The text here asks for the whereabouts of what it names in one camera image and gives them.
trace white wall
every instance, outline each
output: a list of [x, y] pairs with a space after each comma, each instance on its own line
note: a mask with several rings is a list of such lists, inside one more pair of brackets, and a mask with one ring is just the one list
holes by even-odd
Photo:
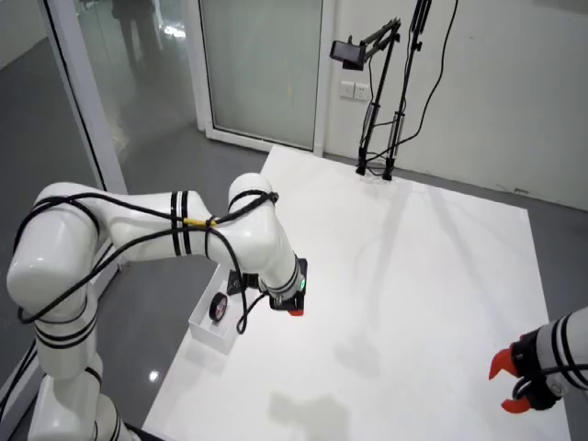
[[[398, 16], [402, 41], [392, 55], [379, 121], [398, 107], [406, 32], [415, 0], [339, 0], [335, 35], [354, 41]], [[453, 0], [434, 0], [408, 93], [404, 136], [414, 133], [439, 72]], [[461, 0], [446, 72], [419, 137], [397, 165], [477, 186], [529, 192], [588, 209], [588, 2]], [[374, 60], [374, 83], [384, 54]], [[356, 158], [366, 103], [338, 96], [343, 79], [363, 73], [334, 66], [326, 151]], [[376, 129], [371, 150], [385, 148]]]
[[0, 0], [0, 69], [45, 37], [37, 0]]

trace white table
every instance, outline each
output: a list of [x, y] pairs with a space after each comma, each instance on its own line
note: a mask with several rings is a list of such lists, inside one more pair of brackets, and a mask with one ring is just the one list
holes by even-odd
[[309, 260], [302, 318], [258, 305], [228, 356], [187, 333], [144, 429], [175, 441], [570, 439], [511, 415], [492, 356], [548, 321], [524, 209], [275, 147], [277, 214]]

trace black cable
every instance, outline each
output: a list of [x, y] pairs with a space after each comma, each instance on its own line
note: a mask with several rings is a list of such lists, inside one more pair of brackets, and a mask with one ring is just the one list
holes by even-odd
[[[453, 14], [451, 15], [451, 20], [449, 21], [449, 26], [447, 28], [447, 34], [445, 36], [445, 41], [443, 43], [443, 50], [441, 53], [441, 71], [439, 73], [439, 77], [437, 78], [437, 81], [435, 83], [435, 85], [433, 86], [433, 89], [431, 90], [431, 93], [429, 94], [429, 97], [426, 100], [426, 103], [424, 104], [424, 109], [423, 109], [423, 115], [421, 116], [421, 122], [419, 124], [419, 128], [418, 130], [414, 133], [414, 135], [399, 141], [398, 145], [404, 144], [407, 141], [413, 140], [414, 138], [416, 138], [418, 136], [418, 134], [421, 132], [421, 129], [423, 128], [423, 124], [424, 124], [424, 117], [426, 115], [426, 110], [428, 109], [429, 103], [431, 102], [431, 98], [433, 97], [433, 94], [435, 93], [435, 90], [437, 89], [437, 87], [439, 86], [439, 83], [441, 83], [441, 79], [443, 78], [443, 72], [445, 70], [445, 54], [446, 54], [446, 50], [447, 50], [447, 42], [449, 40], [449, 34], [451, 33], [451, 29], [453, 28], [453, 22], [455, 21], [455, 17], [456, 17], [456, 13], [458, 12], [458, 4], [459, 4], [459, 0], [456, 0], [456, 3], [454, 5], [453, 8]], [[410, 57], [410, 47], [411, 47], [411, 32], [409, 29], [409, 34], [408, 34], [408, 38], [407, 38], [407, 43], [406, 43], [406, 61], [404, 62], [404, 83], [406, 83], [408, 81], [408, 75], [407, 75], [407, 70], [408, 70], [408, 61], [409, 61], [409, 57]], [[404, 111], [406, 110], [406, 97], [404, 98], [403, 102], [402, 102], [402, 113], [404, 113]], [[393, 119], [392, 121], [386, 121], [386, 122], [382, 122], [380, 124], [376, 124], [376, 126], [386, 126], [389, 124], [392, 124], [394, 122], [395, 119]], [[367, 154], [373, 154], [374, 156], [367, 159], [366, 162], [368, 163], [369, 161], [374, 161], [376, 159], [381, 158], [382, 156], [384, 156], [385, 154], [387, 154], [392, 147], [387, 148], [386, 150], [380, 152], [380, 153], [375, 153], [375, 152], [367, 152]]]
[[36, 354], [37, 351], [35, 350], [35, 341], [33, 340], [32, 344], [28, 347], [25, 356], [21, 360], [17, 372], [15, 373], [15, 376], [12, 378], [12, 381], [10, 381], [10, 385], [8, 386], [8, 390], [6, 391], [4, 398], [0, 401], [0, 422], [2, 422], [2, 419], [4, 418], [4, 412], [6, 406], [8, 405], [8, 400], [10, 400], [12, 392], [17, 387], [17, 384], [20, 382], [20, 380], [22, 380], [23, 375], [25, 374], [25, 372], [27, 372], [27, 369], [30, 367], [30, 364], [35, 359]]
[[366, 165], [367, 170], [373, 175], [373, 176], [377, 176], [377, 177], [382, 177], [383, 176], [383, 172], [382, 173], [377, 173], [374, 171], [373, 168], [371, 168], [370, 166]]
[[[41, 212], [43, 212], [47, 209], [53, 208], [59, 204], [62, 204], [62, 203], [72, 204], [73, 202], [75, 202], [79, 199], [83, 199], [83, 198], [103, 199], [103, 200], [106, 200], [106, 201], [111, 202], [113, 204], [119, 205], [121, 207], [144, 212], [144, 213], [147, 213], [147, 214], [159, 217], [159, 218], [163, 218], [163, 219], [167, 219], [167, 220], [171, 220], [171, 221], [183, 221], [183, 218], [181, 218], [181, 217], [172, 216], [171, 214], [162, 213], [160, 211], [156, 211], [153, 209], [146, 209], [145, 207], [130, 204], [128, 202], [124, 202], [119, 199], [112, 198], [108, 195], [103, 195], [100, 193], [88, 192], [88, 193], [80, 193], [77, 195], [71, 195], [69, 197], [61, 197], [61, 196], [48, 197], [48, 198], [45, 198], [45, 199], [41, 200], [40, 202], [38, 202], [36, 208], [33, 209], [29, 213], [29, 215], [27, 215], [25, 217], [25, 219], [22, 221], [22, 223], [18, 227], [17, 238], [15, 239], [15, 248], [18, 245], [18, 241], [20, 240], [20, 237], [21, 237], [22, 232], [24, 231], [26, 225], [35, 216], [38, 216], [39, 214], [41, 214]], [[233, 220], [241, 217], [242, 215], [246, 214], [247, 212], [259, 207], [260, 205], [267, 202], [268, 200], [272, 200], [274, 202], [277, 201], [277, 194], [276, 193], [264, 193], [259, 198], [254, 199], [253, 201], [249, 202], [248, 204], [246, 204], [242, 208], [237, 209], [236, 211], [231, 212], [231, 213], [219, 218], [218, 220], [216, 220], [216, 222], [217, 222], [217, 224], [220, 224], [220, 223], [224, 223], [224, 222], [228, 222], [228, 221], [233, 221]], [[103, 271], [104, 268], [106, 268], [110, 263], [112, 263], [119, 255], [124, 253], [126, 250], [128, 250], [132, 246], [139, 244], [139, 243], [150, 241], [152, 239], [156, 239], [158, 237], [163, 237], [166, 235], [171, 235], [171, 234], [176, 234], [176, 233], [179, 234], [181, 232], [208, 232], [208, 233], [214, 234], [223, 242], [223, 244], [227, 248], [227, 251], [229, 252], [229, 255], [231, 256], [233, 266], [235, 267], [235, 273], [237, 274], [237, 278], [238, 278], [239, 284], [241, 286], [241, 292], [242, 292], [243, 328], [241, 330], [238, 330], [241, 334], [242, 332], [244, 332], [244, 330], [246, 329], [246, 326], [247, 326], [247, 310], [248, 310], [248, 308], [247, 308], [247, 299], [245, 297], [245, 284], [243, 283], [243, 275], [241, 274], [241, 269], [239, 267], [239, 262], [237, 260], [236, 254], [234, 253], [229, 241], [220, 232], [218, 232], [217, 230], [214, 230], [212, 228], [199, 227], [199, 226], [195, 226], [195, 225], [188, 225], [188, 226], [184, 226], [184, 227], [180, 227], [180, 228], [173, 228], [173, 229], [169, 229], [169, 230], [162, 230], [159, 232], [146, 234], [144, 236], [138, 237], [132, 241], [125, 243], [119, 249], [117, 249], [114, 253], [112, 253], [107, 259], [105, 259], [104, 262], [97, 264], [86, 277], [79, 280], [72, 287], [70, 287], [65, 292], [63, 292], [62, 295], [60, 295], [58, 298], [56, 298], [50, 304], [48, 304], [47, 306], [42, 308], [40, 311], [37, 311], [35, 314], [32, 314], [28, 317], [25, 317], [24, 310], [22, 308], [18, 308], [18, 319], [24, 324], [32, 323], [32, 322], [38, 320], [43, 315], [45, 315], [47, 312], [51, 311], [57, 305], [59, 305], [64, 300], [69, 298], [76, 290], [78, 290], [83, 285], [85, 285], [87, 282], [89, 282], [98, 273]]]
[[261, 295], [257, 296], [255, 298], [255, 300], [251, 303], [251, 305], [249, 305], [249, 308], [247, 308], [247, 313], [246, 314], [243, 314], [241, 316], [241, 318], [237, 322], [237, 332], [239, 334], [242, 334], [242, 333], [245, 332], [245, 330], [243, 329], [243, 326], [246, 325], [246, 317], [249, 315], [249, 313], [255, 307], [255, 305], [259, 302], [259, 300], [263, 299], [265, 296], [267, 296], [267, 292], [264, 292]]
[[374, 83], [372, 81], [372, 77], [371, 77], [371, 61], [373, 60], [373, 58], [369, 59], [369, 62], [367, 62], [367, 69], [369, 70], [369, 93], [371, 94], [371, 98], [369, 99], [369, 104], [371, 104], [374, 100]]
[[555, 366], [546, 367], [531, 374], [527, 374], [519, 379], [513, 387], [513, 399], [520, 400], [525, 396], [524, 392], [528, 384], [534, 379], [543, 379], [547, 375], [557, 374], [560, 372], [572, 372], [574, 370], [588, 370], [588, 363], [574, 366]]
[[[92, 271], [94, 271], [97, 268], [97, 266], [102, 263], [102, 261], [107, 256], [108, 252], [112, 249], [113, 246], [114, 245], [112, 243], [108, 245], [104, 253], [102, 253], [102, 255], [100, 255], [100, 257], [98, 257], [98, 259], [96, 260], [96, 264], [92, 268]], [[20, 361], [20, 365], [17, 368], [15, 376], [12, 378], [12, 381], [10, 382], [10, 386], [8, 387], [5, 396], [0, 401], [0, 422], [2, 421], [2, 418], [4, 416], [5, 408], [8, 404], [8, 400], [10, 400], [10, 396], [14, 392], [14, 389], [16, 388], [17, 384], [20, 382], [20, 380], [22, 380], [23, 376], [27, 372], [28, 368], [30, 367], [36, 356], [37, 349], [35, 348], [35, 339], [33, 339], [33, 341], [30, 343], [30, 346], [28, 347], [27, 353]]]
[[458, 12], [458, 4], [459, 4], [459, 0], [456, 0], [455, 6], [453, 8], [453, 14], [451, 15], [451, 20], [449, 21], [449, 27], [447, 28], [447, 34], [445, 35], [445, 41], [443, 42], [443, 50], [441, 51], [441, 72], [439, 72], [439, 78], [437, 78], [437, 81], [436, 81], [435, 85], [433, 86], [433, 89], [431, 90], [429, 97], [426, 99], [426, 102], [424, 103], [423, 115], [421, 116], [421, 122], [419, 124], [419, 128], [414, 133], [414, 135], [409, 136], [408, 138], [405, 138], [404, 140], [400, 141], [398, 143], [398, 145], [404, 144], [405, 142], [408, 142], [408, 141], [416, 138], [418, 136], [418, 134], [421, 132], [421, 129], [423, 128], [426, 110], [429, 107], [429, 103], [431, 102], [431, 98], [433, 97], [435, 90], [437, 89], [437, 87], [439, 86], [439, 83], [441, 83], [441, 79], [443, 78], [443, 71], [445, 70], [445, 52], [447, 49], [447, 42], [449, 40], [449, 34], [451, 33], [451, 28], [453, 28], [453, 22], [455, 21], [456, 13]]

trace white box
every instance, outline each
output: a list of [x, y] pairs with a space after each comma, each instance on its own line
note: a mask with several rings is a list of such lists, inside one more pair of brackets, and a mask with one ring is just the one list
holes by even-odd
[[[213, 322], [209, 317], [209, 308], [212, 298], [217, 292], [226, 294], [228, 279], [229, 270], [222, 266], [217, 266], [209, 285], [188, 319], [190, 333], [194, 339], [225, 355], [231, 352], [237, 335], [239, 335], [237, 333], [237, 322], [243, 316], [241, 293], [229, 297], [227, 311], [218, 323]], [[247, 304], [250, 305], [259, 294], [257, 290], [247, 289]]]

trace door frame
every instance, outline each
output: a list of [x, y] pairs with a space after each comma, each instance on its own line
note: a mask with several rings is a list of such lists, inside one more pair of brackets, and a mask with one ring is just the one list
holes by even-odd
[[[81, 147], [88, 155], [96, 182], [106, 191], [126, 195], [127, 187], [98, 93], [84, 36], [75, 14], [74, 1], [38, 0], [37, 3], [73, 117], [80, 131], [83, 142]], [[110, 240], [106, 240], [96, 253], [96, 260], [104, 259], [112, 252], [112, 244]], [[88, 283], [88, 295], [95, 295], [96, 299], [99, 299], [118, 271], [119, 265], [105, 268]], [[5, 396], [17, 368], [18, 366], [0, 388], [0, 397]], [[37, 396], [42, 377], [39, 361], [35, 357], [6, 404], [4, 417], [0, 422], [0, 439], [8, 439], [17, 428]]]
[[[192, 88], [197, 107], [198, 128], [207, 138], [269, 152], [273, 141], [264, 141], [246, 135], [220, 130], [214, 127], [212, 103], [209, 93], [209, 74], [204, 50], [204, 29], [200, 14], [200, 0], [182, 0], [183, 15], [186, 21], [188, 59], [192, 72]], [[319, 48], [319, 77], [317, 82], [316, 109], [314, 119], [314, 141], [312, 152], [322, 156], [327, 126], [327, 112], [332, 64], [329, 53], [334, 38], [336, 0], [322, 0], [321, 42]]]

